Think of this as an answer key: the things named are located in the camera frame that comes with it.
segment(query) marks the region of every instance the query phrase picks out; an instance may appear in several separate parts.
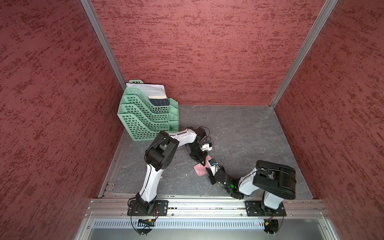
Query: gray marble surface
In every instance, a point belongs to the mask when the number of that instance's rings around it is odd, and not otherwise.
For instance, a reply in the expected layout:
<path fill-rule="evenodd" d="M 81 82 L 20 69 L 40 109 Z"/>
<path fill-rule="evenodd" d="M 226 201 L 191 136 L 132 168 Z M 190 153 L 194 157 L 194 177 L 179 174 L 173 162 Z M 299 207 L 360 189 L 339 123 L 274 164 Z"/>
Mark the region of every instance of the gray marble surface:
<path fill-rule="evenodd" d="M 257 160 L 289 165 L 296 170 L 296 198 L 312 198 L 273 108 L 181 105 L 179 116 L 180 130 L 188 126 L 209 128 L 213 145 L 209 155 L 232 177 L 250 173 Z M 146 174 L 144 152 L 150 144 L 151 141 L 130 143 L 114 192 L 136 194 L 141 189 Z M 193 168 L 196 164 L 185 147 L 180 147 L 163 172 L 157 194 L 229 196 L 217 183 L 211 185 L 207 174 L 199 177 Z M 258 190 L 251 196 L 261 195 Z"/>

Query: pink paper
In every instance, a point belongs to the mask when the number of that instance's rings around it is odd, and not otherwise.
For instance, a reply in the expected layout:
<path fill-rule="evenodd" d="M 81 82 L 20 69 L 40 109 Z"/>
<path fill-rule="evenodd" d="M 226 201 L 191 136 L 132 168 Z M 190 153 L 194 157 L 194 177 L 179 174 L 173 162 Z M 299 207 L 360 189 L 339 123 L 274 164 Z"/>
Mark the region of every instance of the pink paper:
<path fill-rule="evenodd" d="M 205 157 L 205 165 L 197 164 L 194 166 L 194 169 L 199 177 L 203 176 L 204 174 L 208 173 L 207 170 L 205 169 L 206 167 L 209 167 L 208 161 L 211 160 L 212 158 L 208 155 Z"/>

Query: black mounting plate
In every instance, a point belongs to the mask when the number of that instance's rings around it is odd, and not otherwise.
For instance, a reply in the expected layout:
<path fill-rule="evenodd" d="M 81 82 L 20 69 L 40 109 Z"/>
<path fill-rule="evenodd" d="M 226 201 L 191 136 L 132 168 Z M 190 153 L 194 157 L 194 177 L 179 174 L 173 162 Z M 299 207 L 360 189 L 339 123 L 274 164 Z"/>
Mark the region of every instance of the black mounting plate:
<path fill-rule="evenodd" d="M 274 213 L 264 214 L 260 208 L 261 201 L 244 201 L 245 209 L 247 211 L 248 217 L 285 217 L 287 213 L 285 212 L 285 208 L 283 203 L 280 203 L 279 208 L 275 210 Z"/>
<path fill-rule="evenodd" d="M 139 205 L 135 203 L 136 203 L 136 200 L 132 200 L 129 203 L 129 209 L 127 213 L 128 216 L 131 215 L 131 211 L 133 211 L 132 216 L 154 216 L 154 217 L 157 217 L 157 214 L 159 214 L 159 216 L 166 216 L 168 212 L 167 200 L 155 200 L 155 205 L 153 207 L 155 212 L 152 211 L 152 214 L 150 215 L 145 214 L 145 212 L 141 209 L 141 207 L 139 207 Z"/>

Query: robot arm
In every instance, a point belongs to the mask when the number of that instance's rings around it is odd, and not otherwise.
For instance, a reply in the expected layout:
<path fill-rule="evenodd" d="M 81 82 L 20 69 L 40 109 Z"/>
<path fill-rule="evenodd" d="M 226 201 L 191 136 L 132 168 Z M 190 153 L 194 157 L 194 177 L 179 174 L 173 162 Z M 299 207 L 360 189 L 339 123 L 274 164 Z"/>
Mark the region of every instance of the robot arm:
<path fill-rule="evenodd" d="M 162 131 L 151 143 L 145 153 L 146 178 L 142 189 L 136 194 L 139 206 L 147 215 L 153 211 L 161 174 L 171 163 L 178 147 L 189 144 L 192 159 L 205 166 L 205 158 L 208 154 L 199 146 L 199 142 L 204 137 L 203 128 L 189 127 L 175 134 Z M 213 181 L 224 187 L 231 197 L 243 199 L 253 191 L 263 189 L 265 192 L 260 212 L 266 215 L 274 214 L 273 210 L 280 206 L 283 199 L 295 199 L 296 172 L 289 166 L 259 160 L 249 174 L 237 179 L 228 175 L 215 159 L 209 160 L 209 166 L 207 170 L 213 175 Z"/>
<path fill-rule="evenodd" d="M 210 159 L 210 171 L 215 180 L 233 198 L 243 199 L 252 192 L 264 190 L 260 212 L 273 215 L 284 199 L 295 199 L 296 171 L 287 165 L 258 160 L 256 167 L 245 177 L 234 179 L 220 168 L 215 159 Z"/>
<path fill-rule="evenodd" d="M 199 142 L 204 137 L 205 130 L 203 128 L 194 129 L 189 127 L 174 134 L 162 131 L 153 140 L 151 146 L 145 152 L 147 174 L 143 187 L 136 194 L 136 200 L 146 214 L 149 215 L 153 210 L 161 174 L 171 163 L 178 147 L 189 144 L 191 158 L 205 165 L 205 157 L 208 154 L 202 151 L 199 146 Z"/>

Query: paper document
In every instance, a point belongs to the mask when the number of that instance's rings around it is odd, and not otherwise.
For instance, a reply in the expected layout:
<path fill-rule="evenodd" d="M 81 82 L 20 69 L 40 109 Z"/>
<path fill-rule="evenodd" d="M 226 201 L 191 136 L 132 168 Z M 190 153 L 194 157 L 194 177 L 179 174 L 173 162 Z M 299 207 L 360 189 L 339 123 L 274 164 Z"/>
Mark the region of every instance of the paper document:
<path fill-rule="evenodd" d="M 158 84 L 137 84 L 126 83 L 127 87 L 140 88 L 140 90 L 148 97 L 152 99 L 164 99 L 167 98 L 164 85 Z"/>

